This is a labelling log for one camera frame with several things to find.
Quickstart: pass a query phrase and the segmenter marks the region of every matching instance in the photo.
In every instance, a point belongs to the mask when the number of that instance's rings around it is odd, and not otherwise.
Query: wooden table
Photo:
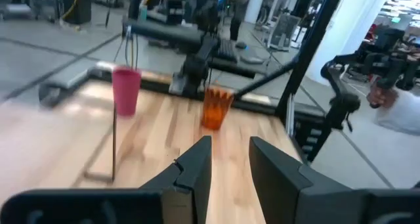
[[[1,148],[7,152],[0,154],[0,162],[2,169],[8,168],[1,174],[10,182],[6,184],[9,189],[0,187],[0,198],[36,187],[139,187],[202,136],[211,135],[207,222],[264,223],[249,166],[249,138],[259,136],[299,159],[283,125],[275,117],[231,108],[221,129],[211,131],[200,126],[201,107],[198,101],[140,90],[136,115],[117,119],[117,176],[107,185],[86,179],[83,173],[111,172],[113,101],[109,83],[87,83],[52,112],[3,106],[1,116],[7,119],[1,120]],[[19,156],[12,158],[10,153]],[[34,158],[31,164],[28,158]],[[42,169],[35,171],[34,164]]]

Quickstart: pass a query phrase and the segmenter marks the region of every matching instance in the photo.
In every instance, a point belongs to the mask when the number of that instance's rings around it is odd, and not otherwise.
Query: plastic cup
[[[117,68],[112,72],[114,103],[119,116],[136,113],[141,74],[130,68]]]
[[[201,124],[208,129],[220,129],[233,99],[233,94],[222,89],[206,89]]]

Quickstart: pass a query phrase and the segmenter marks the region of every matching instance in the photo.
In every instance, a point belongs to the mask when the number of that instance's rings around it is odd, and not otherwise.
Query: orange cup
[[[201,124],[208,129],[220,129],[233,100],[233,94],[227,91],[206,89],[204,92]]]

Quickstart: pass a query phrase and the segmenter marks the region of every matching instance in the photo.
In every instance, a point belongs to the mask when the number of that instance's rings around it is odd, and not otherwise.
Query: hand
[[[373,105],[380,105],[384,108],[391,108],[396,99],[398,98],[398,93],[394,89],[381,89],[376,84],[374,84],[370,93],[367,95],[367,100]]]

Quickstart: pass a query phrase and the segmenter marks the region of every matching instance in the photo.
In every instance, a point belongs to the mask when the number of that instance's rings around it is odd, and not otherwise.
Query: pink cup
[[[132,116],[136,113],[141,74],[130,68],[117,68],[112,72],[114,103],[119,116]]]

